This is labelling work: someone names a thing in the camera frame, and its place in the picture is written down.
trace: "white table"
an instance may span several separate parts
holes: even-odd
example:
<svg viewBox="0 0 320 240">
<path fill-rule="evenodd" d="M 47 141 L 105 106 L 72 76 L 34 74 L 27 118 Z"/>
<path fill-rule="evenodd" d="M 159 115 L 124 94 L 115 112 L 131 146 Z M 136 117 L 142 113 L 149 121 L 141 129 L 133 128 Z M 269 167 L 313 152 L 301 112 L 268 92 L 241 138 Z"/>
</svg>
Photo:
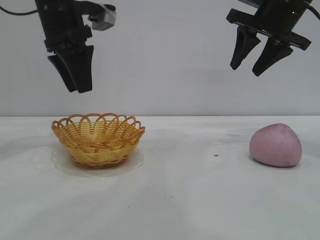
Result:
<svg viewBox="0 0 320 240">
<path fill-rule="evenodd" d="M 72 164 L 58 119 L 0 118 L 1 240 L 320 239 L 320 117 L 139 117 L 139 151 L 104 170 Z M 274 123 L 299 135 L 299 166 L 250 159 Z"/>
</svg>

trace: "white backdrop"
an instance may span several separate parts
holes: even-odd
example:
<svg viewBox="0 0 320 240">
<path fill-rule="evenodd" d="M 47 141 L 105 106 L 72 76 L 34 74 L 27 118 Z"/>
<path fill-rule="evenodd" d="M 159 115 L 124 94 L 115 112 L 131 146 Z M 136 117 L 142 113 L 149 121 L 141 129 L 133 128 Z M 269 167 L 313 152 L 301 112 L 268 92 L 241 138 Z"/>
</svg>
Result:
<svg viewBox="0 0 320 240">
<path fill-rule="evenodd" d="M 107 0 L 116 26 L 93 31 L 93 91 L 69 93 L 48 61 L 39 16 L 0 12 L 0 115 L 317 115 L 320 113 L 320 22 L 307 12 L 294 29 L 312 41 L 257 78 L 260 45 L 233 71 L 237 0 Z M 34 0 L 0 0 L 15 12 Z M 319 1 L 312 4 L 320 10 Z"/>
</svg>

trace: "cable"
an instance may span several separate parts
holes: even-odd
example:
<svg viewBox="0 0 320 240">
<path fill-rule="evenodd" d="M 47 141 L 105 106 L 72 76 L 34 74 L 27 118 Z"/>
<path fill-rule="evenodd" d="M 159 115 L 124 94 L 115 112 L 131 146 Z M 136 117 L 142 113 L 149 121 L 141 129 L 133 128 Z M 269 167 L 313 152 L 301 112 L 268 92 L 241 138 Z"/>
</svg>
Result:
<svg viewBox="0 0 320 240">
<path fill-rule="evenodd" d="M 309 5 L 308 9 L 320 20 L 320 13 L 313 6 Z"/>
<path fill-rule="evenodd" d="M 8 10 L 4 9 L 2 6 L 0 6 L 0 10 L 4 11 L 7 14 L 15 15 L 15 16 L 26 16 L 26 15 L 35 14 L 38 12 L 38 10 L 33 10 L 33 11 L 28 11 L 28 12 L 13 12 L 13 11 L 8 11 Z"/>
</svg>

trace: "pink stone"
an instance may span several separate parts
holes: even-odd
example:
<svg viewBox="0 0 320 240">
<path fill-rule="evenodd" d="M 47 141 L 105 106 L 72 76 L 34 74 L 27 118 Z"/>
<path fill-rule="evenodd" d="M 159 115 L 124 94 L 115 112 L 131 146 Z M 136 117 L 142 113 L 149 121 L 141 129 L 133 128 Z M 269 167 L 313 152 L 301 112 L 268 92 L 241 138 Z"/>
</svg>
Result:
<svg viewBox="0 0 320 240">
<path fill-rule="evenodd" d="M 302 158 L 296 133 L 285 124 L 273 124 L 258 130 L 250 141 L 250 154 L 258 162 L 274 167 L 293 167 Z"/>
</svg>

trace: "yellow woven basket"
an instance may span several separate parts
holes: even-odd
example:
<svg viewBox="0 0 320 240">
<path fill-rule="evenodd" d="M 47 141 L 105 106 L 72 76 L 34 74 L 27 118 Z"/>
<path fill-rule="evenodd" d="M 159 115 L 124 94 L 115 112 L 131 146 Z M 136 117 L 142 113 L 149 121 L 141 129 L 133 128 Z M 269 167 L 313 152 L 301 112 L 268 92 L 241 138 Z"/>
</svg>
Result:
<svg viewBox="0 0 320 240">
<path fill-rule="evenodd" d="M 127 161 L 145 133 L 134 116 L 74 114 L 52 123 L 52 130 L 75 163 L 110 168 Z"/>
</svg>

